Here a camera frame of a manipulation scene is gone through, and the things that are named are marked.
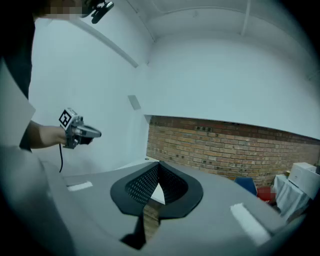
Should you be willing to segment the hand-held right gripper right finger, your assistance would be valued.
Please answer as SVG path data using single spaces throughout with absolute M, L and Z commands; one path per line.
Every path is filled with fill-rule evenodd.
M 257 246 L 247 236 L 230 207 L 242 203 L 272 234 L 286 221 L 267 203 L 234 181 L 216 174 L 170 163 L 195 178 L 203 188 L 200 203 L 186 217 L 166 219 L 147 242 L 151 256 L 249 256 Z

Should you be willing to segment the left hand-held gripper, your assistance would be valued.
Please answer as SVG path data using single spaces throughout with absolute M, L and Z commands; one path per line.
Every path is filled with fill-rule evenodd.
M 65 132 L 64 148 L 74 149 L 77 145 L 89 145 L 93 138 L 102 136 L 96 128 L 85 125 L 83 117 L 70 107 L 63 110 L 58 120 Z

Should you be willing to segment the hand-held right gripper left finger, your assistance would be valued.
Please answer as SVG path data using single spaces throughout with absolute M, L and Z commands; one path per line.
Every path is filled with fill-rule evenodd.
M 146 162 L 114 171 L 62 177 L 58 168 L 44 162 L 49 199 L 63 223 L 62 234 L 53 244 L 57 256 L 158 256 L 152 243 L 137 250 L 123 238 L 132 235 L 138 217 L 123 214 L 113 202 L 112 185 L 122 177 L 154 166 Z

